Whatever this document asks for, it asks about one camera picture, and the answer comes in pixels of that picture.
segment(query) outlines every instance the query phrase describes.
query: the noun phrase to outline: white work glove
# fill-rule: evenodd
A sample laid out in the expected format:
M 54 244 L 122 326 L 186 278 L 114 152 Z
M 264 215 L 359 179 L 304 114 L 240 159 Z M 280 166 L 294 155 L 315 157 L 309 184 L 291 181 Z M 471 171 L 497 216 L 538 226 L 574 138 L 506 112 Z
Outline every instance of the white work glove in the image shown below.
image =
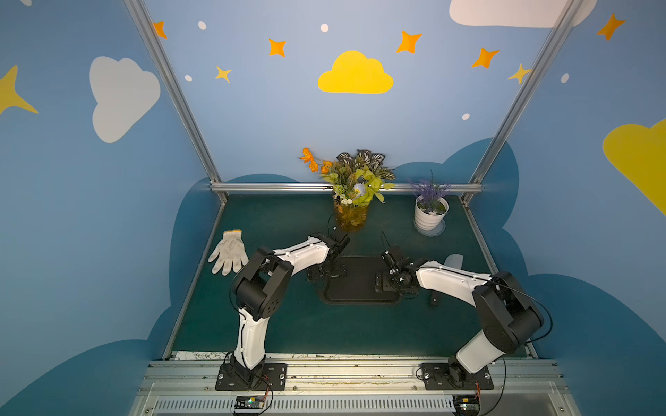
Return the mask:
M 248 263 L 248 256 L 245 254 L 245 244 L 240 239 L 240 230 L 225 231 L 222 240 L 217 244 L 215 250 L 208 258 L 211 263 L 217 258 L 215 266 L 212 267 L 213 274 L 222 269 L 222 275 L 226 276 L 231 272 L 231 265 L 234 266 L 234 273 L 238 273 L 240 265 L 245 266 Z

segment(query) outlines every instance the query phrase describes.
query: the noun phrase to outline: yellow cloud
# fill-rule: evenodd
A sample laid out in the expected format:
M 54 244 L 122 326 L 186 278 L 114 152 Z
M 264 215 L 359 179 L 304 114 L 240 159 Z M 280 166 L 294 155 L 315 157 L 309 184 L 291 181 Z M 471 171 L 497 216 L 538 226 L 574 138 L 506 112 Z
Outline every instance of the yellow cloud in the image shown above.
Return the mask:
M 361 52 L 346 51 L 333 63 L 333 69 L 319 77 L 319 88 L 326 93 L 382 94 L 393 86 L 380 61 Z
M 666 215 L 666 120 L 648 128 L 626 124 L 603 140 L 608 161 Z

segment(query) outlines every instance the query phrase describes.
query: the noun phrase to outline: glass vase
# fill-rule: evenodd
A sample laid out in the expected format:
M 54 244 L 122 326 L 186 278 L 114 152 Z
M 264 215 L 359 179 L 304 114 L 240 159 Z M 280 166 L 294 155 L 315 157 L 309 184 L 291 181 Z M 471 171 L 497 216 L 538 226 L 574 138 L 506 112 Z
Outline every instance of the glass vase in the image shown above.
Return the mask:
M 338 219 L 338 226 L 344 231 L 359 231 L 366 225 L 369 205 L 342 204 L 337 198 L 333 198 L 333 205 Z

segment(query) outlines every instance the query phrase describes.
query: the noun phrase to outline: white cloud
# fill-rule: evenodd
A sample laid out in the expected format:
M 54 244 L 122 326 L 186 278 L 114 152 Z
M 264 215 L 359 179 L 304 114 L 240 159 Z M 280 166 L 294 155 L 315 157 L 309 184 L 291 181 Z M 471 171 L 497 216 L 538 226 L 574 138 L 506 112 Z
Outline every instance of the white cloud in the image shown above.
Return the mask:
M 90 66 L 97 106 L 93 127 L 103 141 L 118 141 L 160 98 L 157 77 L 129 58 L 97 57 Z
M 553 27 L 567 0 L 452 0 L 449 15 L 465 26 Z M 585 20 L 597 0 L 583 0 L 573 24 Z

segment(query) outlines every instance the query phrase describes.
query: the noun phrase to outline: flower vase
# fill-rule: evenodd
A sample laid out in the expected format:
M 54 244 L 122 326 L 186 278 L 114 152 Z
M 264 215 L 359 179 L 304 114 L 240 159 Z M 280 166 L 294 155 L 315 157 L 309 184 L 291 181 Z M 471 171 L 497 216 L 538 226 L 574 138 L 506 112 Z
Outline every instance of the flower vase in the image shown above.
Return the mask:
M 420 231 L 431 232 L 442 223 L 444 216 L 449 212 L 449 204 L 444 198 L 440 198 L 439 201 L 444 205 L 446 211 L 443 214 L 438 215 L 428 214 L 418 207 L 418 203 L 422 199 L 423 196 L 419 196 L 416 199 L 416 206 L 414 207 L 414 225 L 416 225 L 416 228 Z
M 338 219 L 338 226 L 344 231 L 359 231 L 366 225 L 369 205 L 343 204 L 335 197 L 333 197 L 333 205 Z

